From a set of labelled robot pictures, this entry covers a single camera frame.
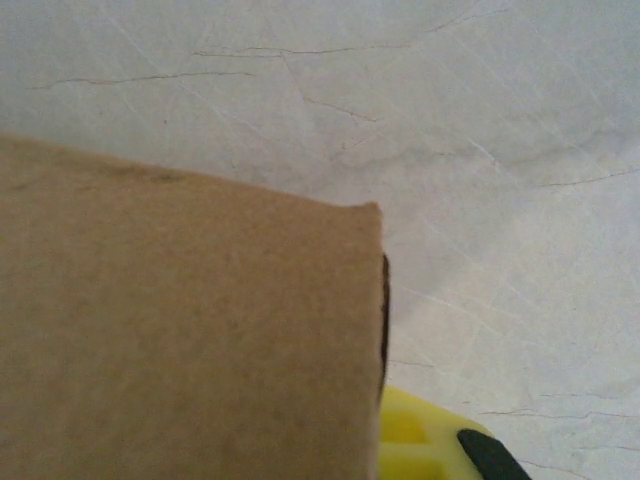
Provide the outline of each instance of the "marble surface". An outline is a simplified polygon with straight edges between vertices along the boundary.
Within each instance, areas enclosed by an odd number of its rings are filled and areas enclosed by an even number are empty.
[[[640,2],[23,0],[0,22],[3,129],[379,201],[390,381],[535,479],[638,478]]]

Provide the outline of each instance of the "cardboard box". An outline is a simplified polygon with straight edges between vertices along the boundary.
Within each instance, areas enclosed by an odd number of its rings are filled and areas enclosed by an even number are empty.
[[[370,479],[378,208],[4,135],[0,477]]]

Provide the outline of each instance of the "white marble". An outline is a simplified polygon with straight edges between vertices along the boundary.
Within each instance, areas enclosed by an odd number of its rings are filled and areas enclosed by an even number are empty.
[[[2,8],[3,129],[379,201],[391,382],[538,480],[638,478],[640,2]]]

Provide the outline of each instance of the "yellow object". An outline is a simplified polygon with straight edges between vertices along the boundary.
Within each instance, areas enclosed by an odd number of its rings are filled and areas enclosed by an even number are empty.
[[[380,418],[380,480],[482,480],[456,437],[461,429],[492,436],[471,420],[386,386]]]

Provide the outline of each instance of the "brown cardboard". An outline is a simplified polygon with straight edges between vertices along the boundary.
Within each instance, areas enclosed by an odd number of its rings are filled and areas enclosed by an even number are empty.
[[[0,478],[372,478],[375,205],[5,135]]]

